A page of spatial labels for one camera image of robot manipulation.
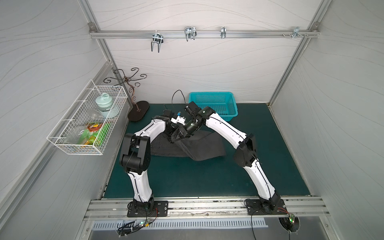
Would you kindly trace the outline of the dark grey long pants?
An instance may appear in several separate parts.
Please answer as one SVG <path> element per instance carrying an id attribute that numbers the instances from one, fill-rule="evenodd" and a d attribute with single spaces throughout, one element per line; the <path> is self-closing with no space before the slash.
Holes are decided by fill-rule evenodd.
<path id="1" fill-rule="evenodd" d="M 192 137 L 170 143 L 161 133 L 151 140 L 151 155 L 160 157 L 189 157 L 200 162 L 226 155 L 223 138 L 216 132 L 199 130 Z"/>

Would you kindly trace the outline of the teal plastic basket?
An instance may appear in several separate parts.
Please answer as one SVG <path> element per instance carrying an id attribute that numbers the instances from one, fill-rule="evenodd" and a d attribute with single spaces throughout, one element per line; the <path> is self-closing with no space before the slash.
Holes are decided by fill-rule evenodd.
<path id="1" fill-rule="evenodd" d="M 189 102 L 194 102 L 201 109 L 210 107 L 227 122 L 238 115 L 235 97 L 231 92 L 192 92 Z"/>

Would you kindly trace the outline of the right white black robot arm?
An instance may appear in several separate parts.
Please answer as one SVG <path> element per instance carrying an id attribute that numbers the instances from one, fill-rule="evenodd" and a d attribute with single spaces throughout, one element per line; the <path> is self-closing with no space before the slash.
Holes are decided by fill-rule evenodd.
<path id="1" fill-rule="evenodd" d="M 210 107 L 186 107 L 186 111 L 192 117 L 187 121 L 184 117 L 173 114 L 171 122 L 178 126 L 172 134 L 172 141 L 186 139 L 202 126 L 206 126 L 225 140 L 236 150 L 234 161 L 250 176 L 260 199 L 260 208 L 266 214 L 272 214 L 281 200 L 280 194 L 270 183 L 264 173 L 258 155 L 256 153 L 256 138 L 253 134 L 246 134 L 226 122 L 216 111 Z"/>

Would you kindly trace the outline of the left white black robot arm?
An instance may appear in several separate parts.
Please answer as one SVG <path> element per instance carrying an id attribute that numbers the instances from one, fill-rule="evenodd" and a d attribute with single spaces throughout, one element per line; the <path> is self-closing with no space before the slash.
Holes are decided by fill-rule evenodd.
<path id="1" fill-rule="evenodd" d="M 148 177 L 152 155 L 151 143 L 160 134 L 172 135 L 175 129 L 182 125 L 173 118 L 157 116 L 141 130 L 124 136 L 119 161 L 132 183 L 133 209 L 154 211 L 155 200 Z"/>

